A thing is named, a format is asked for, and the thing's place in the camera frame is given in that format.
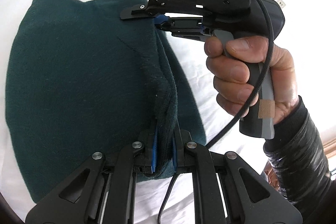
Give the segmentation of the person's right hand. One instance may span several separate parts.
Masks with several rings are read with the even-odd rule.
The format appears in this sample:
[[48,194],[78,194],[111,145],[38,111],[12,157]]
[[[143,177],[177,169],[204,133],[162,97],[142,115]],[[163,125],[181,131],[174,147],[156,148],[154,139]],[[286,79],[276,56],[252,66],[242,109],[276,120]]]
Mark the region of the person's right hand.
[[[247,63],[264,63],[267,51],[268,39],[262,36],[231,40],[225,46],[216,37],[206,40],[206,66],[214,75],[217,103],[228,114],[235,116],[254,89],[248,83]],[[288,50],[273,46],[270,73],[275,101],[273,123],[278,124],[299,104],[294,61]]]

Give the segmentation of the black sleeved right forearm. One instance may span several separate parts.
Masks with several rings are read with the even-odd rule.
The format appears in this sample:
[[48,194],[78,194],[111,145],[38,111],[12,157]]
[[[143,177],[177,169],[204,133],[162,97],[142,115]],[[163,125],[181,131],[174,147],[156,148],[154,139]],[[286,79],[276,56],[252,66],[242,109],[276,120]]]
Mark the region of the black sleeved right forearm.
[[335,223],[335,181],[318,129],[302,100],[274,127],[264,152],[278,178],[280,193],[303,223]]

